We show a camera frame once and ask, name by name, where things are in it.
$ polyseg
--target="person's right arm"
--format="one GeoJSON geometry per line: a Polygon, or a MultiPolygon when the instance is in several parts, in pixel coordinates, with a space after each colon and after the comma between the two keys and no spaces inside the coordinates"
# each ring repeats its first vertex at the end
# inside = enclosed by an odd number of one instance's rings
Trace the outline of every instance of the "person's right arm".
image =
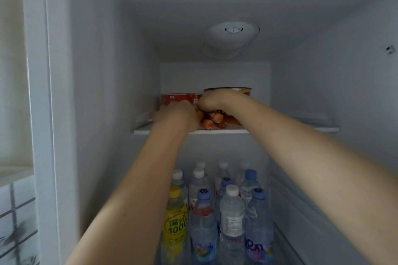
{"type": "Polygon", "coordinates": [[[198,106],[236,117],[372,264],[397,264],[397,178],[322,132],[242,93],[207,92],[198,106]]]}

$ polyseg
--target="bottle with yellow label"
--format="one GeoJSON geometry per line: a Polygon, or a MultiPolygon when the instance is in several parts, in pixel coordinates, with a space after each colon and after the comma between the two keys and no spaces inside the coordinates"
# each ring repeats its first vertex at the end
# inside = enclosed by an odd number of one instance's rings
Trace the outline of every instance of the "bottle with yellow label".
{"type": "Polygon", "coordinates": [[[169,200],[162,228],[162,265],[183,265],[186,256],[187,207],[180,195],[180,187],[170,187],[169,200]]]}

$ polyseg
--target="person's left arm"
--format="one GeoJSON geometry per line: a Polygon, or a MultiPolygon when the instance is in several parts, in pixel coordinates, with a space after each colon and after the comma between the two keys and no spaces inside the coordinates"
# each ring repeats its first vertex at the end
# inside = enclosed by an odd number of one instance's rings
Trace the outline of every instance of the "person's left arm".
{"type": "Polygon", "coordinates": [[[178,148],[202,115],[187,101],[153,115],[147,141],[66,265],[153,263],[178,148]]]}

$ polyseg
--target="hand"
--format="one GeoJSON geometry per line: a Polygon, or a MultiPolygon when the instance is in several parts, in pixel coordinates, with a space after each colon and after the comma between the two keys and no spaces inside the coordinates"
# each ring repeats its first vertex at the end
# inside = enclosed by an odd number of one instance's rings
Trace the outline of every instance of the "hand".
{"type": "Polygon", "coordinates": [[[198,108],[204,112],[222,110],[228,113],[228,101],[230,101],[236,94],[241,93],[232,89],[206,91],[199,99],[198,108]]]}
{"type": "Polygon", "coordinates": [[[176,127],[183,127],[189,133],[196,131],[203,118],[203,112],[184,100],[181,102],[172,102],[168,106],[162,105],[160,110],[151,114],[154,124],[166,123],[176,127]]]}

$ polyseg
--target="forearm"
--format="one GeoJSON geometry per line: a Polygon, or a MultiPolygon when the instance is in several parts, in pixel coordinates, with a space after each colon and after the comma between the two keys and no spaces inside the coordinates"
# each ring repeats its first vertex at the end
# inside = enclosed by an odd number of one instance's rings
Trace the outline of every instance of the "forearm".
{"type": "Polygon", "coordinates": [[[232,94],[223,107],[365,257],[374,264],[396,261],[396,178],[321,132],[245,95],[232,94]]]}
{"type": "Polygon", "coordinates": [[[173,123],[153,126],[136,160],[83,235],[68,265],[153,262],[174,163],[186,134],[173,123]]]}

